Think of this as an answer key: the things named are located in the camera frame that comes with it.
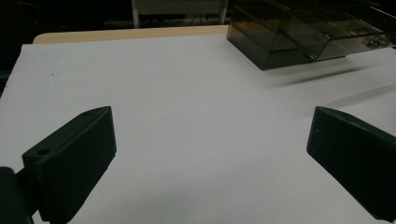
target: tinted acrylic case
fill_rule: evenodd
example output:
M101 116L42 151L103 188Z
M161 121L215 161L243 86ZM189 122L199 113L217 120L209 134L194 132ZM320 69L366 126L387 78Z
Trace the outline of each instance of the tinted acrylic case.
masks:
M396 18L360 0L245 0L227 38L269 69L394 47Z

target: clear plastic box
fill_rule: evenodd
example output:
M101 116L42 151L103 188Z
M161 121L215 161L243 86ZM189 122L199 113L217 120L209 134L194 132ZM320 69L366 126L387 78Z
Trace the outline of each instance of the clear plastic box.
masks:
M393 47L396 18L359 0L246 0L227 38L269 69Z

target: wooden table edge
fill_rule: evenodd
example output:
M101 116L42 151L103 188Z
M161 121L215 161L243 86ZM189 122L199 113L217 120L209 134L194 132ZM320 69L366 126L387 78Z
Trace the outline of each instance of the wooden table edge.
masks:
M33 44L54 44L105 41L118 39L154 38L183 35L215 35L226 34L228 25L213 26L188 26L188 27L166 27L129 30L105 30L105 31L83 31L47 33L38 35Z

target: white table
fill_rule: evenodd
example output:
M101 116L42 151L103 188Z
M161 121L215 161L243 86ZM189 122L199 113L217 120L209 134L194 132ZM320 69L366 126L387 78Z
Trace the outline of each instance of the white table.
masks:
M228 0L131 0L134 28L139 28L139 15L219 14L224 24Z
M396 134L395 56L261 71L225 35L24 46L0 100L0 164L19 171L24 151L111 105L118 153L71 223L386 223L305 147L316 105Z

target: table surface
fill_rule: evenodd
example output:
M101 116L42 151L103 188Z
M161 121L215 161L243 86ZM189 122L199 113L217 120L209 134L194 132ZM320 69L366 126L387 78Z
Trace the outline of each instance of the table surface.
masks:
M71 223L386 223L305 148L316 105L396 134L396 51L262 71L217 28L23 46L0 99L0 164L19 171L24 151L111 105L116 158ZM103 40L90 34L37 40Z

